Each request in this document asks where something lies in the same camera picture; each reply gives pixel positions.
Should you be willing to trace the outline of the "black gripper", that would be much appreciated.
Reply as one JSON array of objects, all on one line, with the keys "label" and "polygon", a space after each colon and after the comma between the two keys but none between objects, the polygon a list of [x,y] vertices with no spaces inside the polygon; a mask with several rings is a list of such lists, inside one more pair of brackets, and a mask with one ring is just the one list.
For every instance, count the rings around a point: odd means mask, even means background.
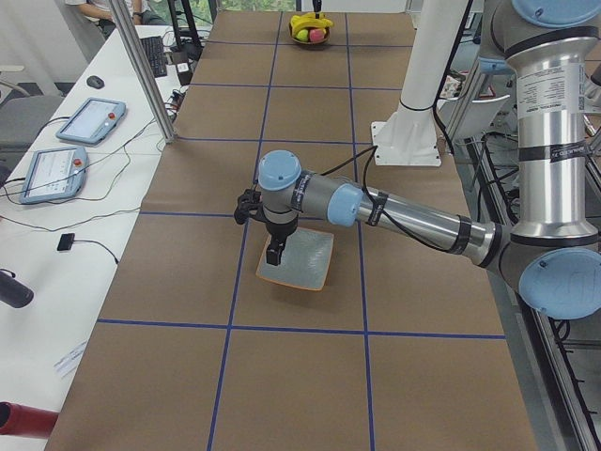
[{"label": "black gripper", "polygon": [[271,241],[266,249],[266,262],[271,266],[279,266],[282,261],[285,242],[297,229],[297,220],[294,219],[285,224],[268,221],[266,222],[266,229],[271,236]]}]

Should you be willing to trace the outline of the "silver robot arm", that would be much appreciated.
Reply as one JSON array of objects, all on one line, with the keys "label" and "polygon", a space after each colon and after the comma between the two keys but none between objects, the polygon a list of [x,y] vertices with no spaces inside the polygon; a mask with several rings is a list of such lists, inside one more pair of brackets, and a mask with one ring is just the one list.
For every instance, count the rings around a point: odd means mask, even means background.
[{"label": "silver robot arm", "polygon": [[516,74],[520,213],[512,227],[461,215],[301,168],[286,150],[258,166],[259,191],[238,222],[264,223],[267,261],[281,261],[301,213],[334,225],[364,222],[469,258],[499,275],[532,309],[580,319],[600,307],[598,232],[585,216],[584,60],[599,38],[596,1],[488,1],[481,55]]}]

